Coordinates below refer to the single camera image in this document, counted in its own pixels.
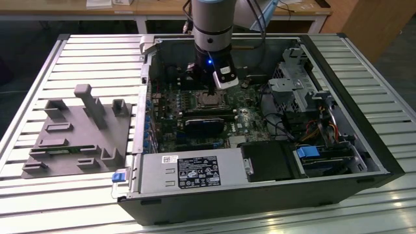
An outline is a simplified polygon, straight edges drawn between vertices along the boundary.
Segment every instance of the aluminum extrusion table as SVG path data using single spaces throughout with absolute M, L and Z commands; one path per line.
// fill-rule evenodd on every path
M 89 83 L 91 95 L 99 97 L 102 104 L 114 98 L 137 102 L 139 35 L 70 35 L 51 48 L 0 142 L 0 233 L 413 232 L 414 111 L 347 38 L 334 34 L 310 35 L 310 38 L 406 172 L 399 179 L 362 191 L 339 204 L 146 227 L 134 222 L 110 196 L 111 173 L 19 179 L 22 163 L 46 118 L 42 108 L 47 99 L 62 98 L 66 105 L 79 105 L 73 87 Z M 130 118 L 129 139 L 134 131 L 134 116 Z

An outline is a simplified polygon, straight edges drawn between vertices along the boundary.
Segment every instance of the black cable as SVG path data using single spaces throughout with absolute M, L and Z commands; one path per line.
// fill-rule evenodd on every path
M 255 14 L 255 10 L 254 10 L 254 7 L 251 5 L 251 2 L 250 0 L 246 0 L 246 4 L 251 10 L 251 13 L 254 15 L 254 18 L 255 18 L 255 22 L 257 22 L 257 25 L 258 25 L 258 28 L 259 28 L 259 34 L 261 34 L 261 42 L 257 46 L 254 46 L 254 49 L 259 48 L 262 45 L 263 45 L 263 42 L 265 42 L 265 28 L 262 28 L 261 26 L 261 23 L 259 23 L 259 20 L 258 20 L 258 16 Z
M 189 5 L 190 6 L 190 0 L 187 0 L 186 2 L 185 2 L 185 4 L 182 5 L 182 7 L 181 7 L 181 10 L 182 10 L 182 12 L 183 12 L 183 15 L 187 17 L 187 20 L 190 20 L 190 21 L 193 21 L 193 19 L 191 19 L 191 16 L 189 15 L 189 13 L 186 12 L 186 6 Z
M 286 10 L 286 12 L 287 12 L 287 21 L 290 21 L 290 17 L 291 17 L 290 12 L 294 13 L 294 11 L 287 8 L 287 4 L 285 2 L 282 2 L 279 0 L 278 0 L 278 2 L 281 2 L 285 5 L 286 9 L 283 9 L 282 7 L 278 7 L 278 6 L 277 6 L 277 8 Z
M 262 38 L 261 38 L 261 42 L 262 42 L 262 45 L 265 44 L 265 18 L 263 18 L 263 14 L 262 14 L 262 11 L 261 11 L 261 8 L 258 6 L 258 2 L 257 0 L 253 0 L 254 2 L 254 5 L 255 5 L 255 8 L 257 10 L 259 11 L 259 16 L 261 16 L 261 19 L 262 19 Z

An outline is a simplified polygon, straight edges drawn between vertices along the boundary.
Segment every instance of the warning label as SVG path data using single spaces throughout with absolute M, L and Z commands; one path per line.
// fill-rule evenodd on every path
M 221 185 L 215 156 L 178 158 L 177 175 L 181 189 Z

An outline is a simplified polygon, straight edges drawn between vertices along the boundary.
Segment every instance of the blue drive latch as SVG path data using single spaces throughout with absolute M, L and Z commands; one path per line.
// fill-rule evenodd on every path
M 319 156 L 315 146 L 302 146 L 295 150 L 295 152 L 299 158 Z

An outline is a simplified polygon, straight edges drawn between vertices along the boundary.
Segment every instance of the metal bracket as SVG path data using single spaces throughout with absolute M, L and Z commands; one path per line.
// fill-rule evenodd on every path
M 138 47 L 142 55 L 149 54 L 155 49 L 154 35 L 142 35 Z

